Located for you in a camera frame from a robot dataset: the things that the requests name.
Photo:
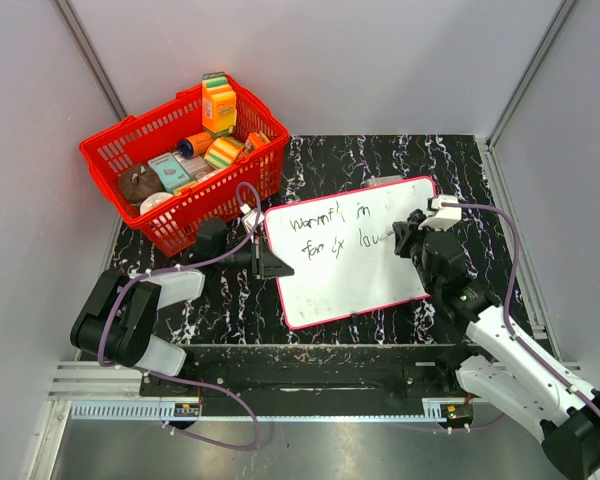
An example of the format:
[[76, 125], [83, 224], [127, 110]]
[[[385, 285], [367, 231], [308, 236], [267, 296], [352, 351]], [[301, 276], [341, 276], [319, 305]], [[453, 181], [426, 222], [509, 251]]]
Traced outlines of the pink framed whiteboard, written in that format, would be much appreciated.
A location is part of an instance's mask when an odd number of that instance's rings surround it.
[[278, 278], [293, 330], [423, 299], [415, 267], [394, 254], [392, 224], [424, 209], [436, 193], [427, 176], [267, 210], [271, 251], [295, 270]]

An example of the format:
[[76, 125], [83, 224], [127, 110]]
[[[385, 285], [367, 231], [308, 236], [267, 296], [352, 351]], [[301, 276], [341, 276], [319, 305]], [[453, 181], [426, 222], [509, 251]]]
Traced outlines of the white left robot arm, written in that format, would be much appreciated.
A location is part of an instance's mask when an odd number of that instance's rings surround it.
[[105, 365], [161, 374], [162, 384], [173, 394], [188, 394], [197, 373], [186, 364], [182, 348], [153, 334], [157, 313], [200, 298], [207, 280], [219, 270], [249, 268], [259, 280], [292, 276], [294, 269], [270, 250], [256, 229], [230, 247], [226, 222], [211, 218], [202, 223], [183, 266], [136, 276], [104, 271], [72, 327], [71, 344]]

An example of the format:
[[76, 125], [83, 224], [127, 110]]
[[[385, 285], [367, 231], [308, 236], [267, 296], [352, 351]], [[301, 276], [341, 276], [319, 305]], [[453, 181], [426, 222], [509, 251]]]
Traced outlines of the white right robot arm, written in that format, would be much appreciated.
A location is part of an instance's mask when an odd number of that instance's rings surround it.
[[436, 387], [448, 396], [480, 397], [527, 430], [567, 479], [600, 470], [600, 390], [548, 353], [466, 268], [448, 202], [413, 211], [393, 224], [394, 253], [416, 269], [436, 325], [458, 345], [436, 363]]

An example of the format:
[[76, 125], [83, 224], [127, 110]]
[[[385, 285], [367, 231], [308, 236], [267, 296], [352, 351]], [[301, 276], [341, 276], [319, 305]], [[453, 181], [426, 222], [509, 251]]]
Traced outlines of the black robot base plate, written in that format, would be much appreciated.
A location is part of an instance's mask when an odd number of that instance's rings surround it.
[[199, 397], [201, 407], [228, 411], [238, 405], [226, 388], [261, 414], [415, 413], [424, 400], [463, 402], [444, 361], [449, 345], [195, 345], [186, 347], [184, 377], [199, 390], [160, 379], [144, 380], [145, 397]]

